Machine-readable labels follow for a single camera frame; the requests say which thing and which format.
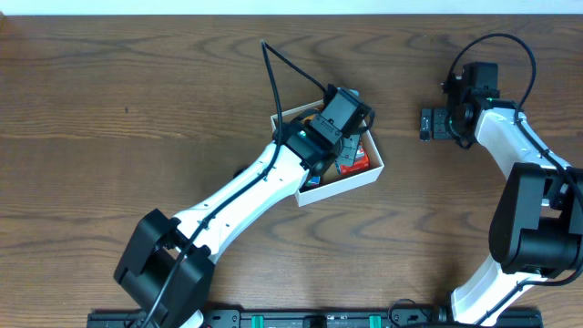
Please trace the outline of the red toy fire truck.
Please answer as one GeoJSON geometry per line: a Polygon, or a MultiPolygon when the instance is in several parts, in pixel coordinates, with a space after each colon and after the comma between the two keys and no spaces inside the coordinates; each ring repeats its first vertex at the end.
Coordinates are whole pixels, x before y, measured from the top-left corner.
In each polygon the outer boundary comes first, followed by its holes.
{"type": "Polygon", "coordinates": [[[370,159],[363,144],[360,143],[356,151],[355,160],[352,166],[345,166],[341,164],[336,165],[336,169],[341,175],[349,175],[356,172],[362,172],[370,168],[370,159]]]}

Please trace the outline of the white cardboard box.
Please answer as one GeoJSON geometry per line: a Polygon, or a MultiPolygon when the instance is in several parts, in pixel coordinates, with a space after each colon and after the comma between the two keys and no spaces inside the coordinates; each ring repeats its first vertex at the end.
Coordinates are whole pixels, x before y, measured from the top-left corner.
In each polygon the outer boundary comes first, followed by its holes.
{"type": "MultiPolygon", "coordinates": [[[[311,110],[320,110],[322,101],[316,101],[301,107],[293,108],[282,112],[283,118],[296,118],[300,114],[308,114],[311,110]]],[[[293,194],[297,200],[298,206],[305,206],[319,200],[324,200],[332,196],[341,194],[345,191],[353,190],[369,183],[375,182],[384,169],[384,163],[380,153],[374,144],[372,134],[366,131],[361,135],[360,143],[366,150],[370,159],[370,168],[349,175],[341,175],[336,169],[335,161],[326,171],[320,172],[318,177],[321,178],[319,187],[306,188],[305,182],[312,176],[308,175],[301,185],[293,194]]]]}

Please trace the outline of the colourful puzzle cube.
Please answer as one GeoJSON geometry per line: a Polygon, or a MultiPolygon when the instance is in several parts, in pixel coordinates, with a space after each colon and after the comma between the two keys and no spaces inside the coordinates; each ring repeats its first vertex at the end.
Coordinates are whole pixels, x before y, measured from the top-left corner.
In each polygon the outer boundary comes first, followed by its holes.
{"type": "Polygon", "coordinates": [[[321,184],[321,178],[316,176],[316,177],[311,177],[310,179],[308,179],[304,186],[306,188],[314,188],[314,187],[319,187],[321,184]]]}

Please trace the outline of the yellow rubber toy animal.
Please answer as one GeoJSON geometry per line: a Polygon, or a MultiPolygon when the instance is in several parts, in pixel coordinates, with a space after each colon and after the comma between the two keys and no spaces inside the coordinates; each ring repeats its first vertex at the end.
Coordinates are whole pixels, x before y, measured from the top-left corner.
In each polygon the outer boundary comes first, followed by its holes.
{"type": "Polygon", "coordinates": [[[311,115],[299,115],[298,117],[294,118],[291,123],[300,123],[300,124],[308,124],[310,121],[312,121],[314,118],[316,118],[317,115],[316,114],[311,114],[311,115]]]}

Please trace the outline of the black round cap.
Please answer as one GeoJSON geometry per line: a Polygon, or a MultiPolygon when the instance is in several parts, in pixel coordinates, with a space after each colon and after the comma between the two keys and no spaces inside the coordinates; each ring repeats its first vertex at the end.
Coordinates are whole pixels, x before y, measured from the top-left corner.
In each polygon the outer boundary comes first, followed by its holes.
{"type": "Polygon", "coordinates": [[[238,170],[236,170],[236,171],[233,173],[233,176],[232,176],[232,178],[233,178],[233,179],[236,179],[236,178],[237,178],[237,177],[238,177],[238,176],[239,176],[239,175],[240,175],[242,172],[244,172],[245,170],[246,170],[245,168],[241,168],[241,169],[238,169],[238,170]]]}

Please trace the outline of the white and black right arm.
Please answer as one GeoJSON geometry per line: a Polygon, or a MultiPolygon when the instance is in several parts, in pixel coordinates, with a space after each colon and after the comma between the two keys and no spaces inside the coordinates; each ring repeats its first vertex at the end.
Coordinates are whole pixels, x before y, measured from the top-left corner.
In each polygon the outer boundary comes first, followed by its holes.
{"type": "Polygon", "coordinates": [[[489,255],[450,294],[454,323],[493,326],[529,289],[582,274],[582,171],[556,155],[522,108],[497,89],[445,88],[443,108],[421,111],[420,138],[484,147],[506,178],[488,233],[489,255]]]}

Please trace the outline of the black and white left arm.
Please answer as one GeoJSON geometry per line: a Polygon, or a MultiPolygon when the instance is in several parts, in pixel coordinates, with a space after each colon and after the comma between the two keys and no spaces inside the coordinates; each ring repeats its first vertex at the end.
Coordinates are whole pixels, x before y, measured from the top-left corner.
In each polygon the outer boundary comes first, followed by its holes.
{"type": "Polygon", "coordinates": [[[360,134],[286,123],[236,178],[172,217],[154,209],[134,229],[114,272],[145,311],[136,327],[199,327],[216,264],[265,211],[322,175],[360,134]]]}

